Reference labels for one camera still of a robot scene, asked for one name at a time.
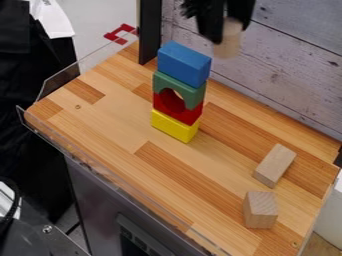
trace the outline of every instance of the wooden block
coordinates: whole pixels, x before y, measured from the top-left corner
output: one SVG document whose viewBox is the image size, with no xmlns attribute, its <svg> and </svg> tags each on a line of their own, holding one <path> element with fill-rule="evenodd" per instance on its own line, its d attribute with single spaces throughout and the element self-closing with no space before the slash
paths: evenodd
<svg viewBox="0 0 342 256">
<path fill-rule="evenodd" d="M 243 202 L 243 214 L 247 228 L 272 228 L 278 217 L 273 192 L 248 192 Z"/>
<path fill-rule="evenodd" d="M 224 22 L 223 41 L 214 44 L 214 56 L 226 59 L 239 55 L 241 48 L 242 23 L 234 18 L 227 18 Z"/>
<path fill-rule="evenodd" d="M 178 92 L 189 110 L 195 109 L 204 100 L 206 83 L 201 87 L 193 88 L 161 72 L 153 75 L 153 92 L 161 94 L 165 89 L 172 89 Z"/>
<path fill-rule="evenodd" d="M 188 143 L 198 131 L 199 120 L 192 126 L 189 126 L 153 109 L 151 124 L 158 130 L 161 130 L 184 143 Z"/>
<path fill-rule="evenodd" d="M 211 58 L 174 41 L 158 51 L 158 70 L 191 87 L 201 87 L 209 77 Z"/>
<path fill-rule="evenodd" d="M 161 94 L 153 94 L 153 108 L 187 125 L 193 125 L 201 116 L 203 102 L 193 110 L 185 108 L 184 101 L 173 90 L 165 89 Z"/>
<path fill-rule="evenodd" d="M 255 169 L 253 177 L 267 187 L 274 188 L 296 156 L 292 150 L 276 144 Z"/>
</svg>

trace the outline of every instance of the wooden table surface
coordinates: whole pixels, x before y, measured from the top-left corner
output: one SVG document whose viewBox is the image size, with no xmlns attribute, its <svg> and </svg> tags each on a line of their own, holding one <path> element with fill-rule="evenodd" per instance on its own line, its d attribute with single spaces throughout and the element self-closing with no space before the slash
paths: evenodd
<svg viewBox="0 0 342 256">
<path fill-rule="evenodd" d="M 93 166 L 207 249 L 217 253 L 198 233 L 232 255 L 296 255 L 337 175 L 332 162 L 340 143 L 209 81 L 200 131 L 183 144 L 150 126 L 156 61 L 140 66 L 137 56 L 135 43 L 35 103 L 26 120 L 111 170 L 115 175 Z M 298 156 L 271 190 L 252 172 L 276 143 Z M 279 217 L 271 230 L 244 227 L 247 191 L 276 193 Z"/>
</svg>

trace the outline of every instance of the green block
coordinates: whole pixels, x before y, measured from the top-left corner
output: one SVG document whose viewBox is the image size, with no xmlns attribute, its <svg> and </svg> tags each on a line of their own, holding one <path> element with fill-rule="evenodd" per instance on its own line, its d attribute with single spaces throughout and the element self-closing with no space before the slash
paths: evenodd
<svg viewBox="0 0 342 256">
<path fill-rule="evenodd" d="M 183 97 L 185 107 L 189 110 L 193 110 L 204 100 L 206 84 L 204 83 L 199 88 L 193 88 L 159 71 L 153 75 L 154 93 L 160 94 L 166 88 L 173 89 Z"/>
</svg>

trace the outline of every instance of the square wooden block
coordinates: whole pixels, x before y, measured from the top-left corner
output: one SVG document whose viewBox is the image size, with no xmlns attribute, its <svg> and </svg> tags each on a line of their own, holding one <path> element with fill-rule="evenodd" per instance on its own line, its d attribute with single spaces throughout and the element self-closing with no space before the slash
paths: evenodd
<svg viewBox="0 0 342 256">
<path fill-rule="evenodd" d="M 296 156 L 292 150 L 276 144 L 255 169 L 253 177 L 267 187 L 274 188 Z"/>
<path fill-rule="evenodd" d="M 272 228 L 278 218 L 278 207 L 273 192 L 248 192 L 243 202 L 247 228 Z"/>
</svg>

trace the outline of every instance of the blue block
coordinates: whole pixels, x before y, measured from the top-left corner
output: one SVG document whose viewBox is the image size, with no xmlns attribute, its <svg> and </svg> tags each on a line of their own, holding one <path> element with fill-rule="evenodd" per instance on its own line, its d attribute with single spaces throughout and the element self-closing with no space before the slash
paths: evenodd
<svg viewBox="0 0 342 256">
<path fill-rule="evenodd" d="M 191 87 L 199 88 L 210 74 L 211 58 L 175 41 L 158 51 L 158 70 Z"/>
</svg>

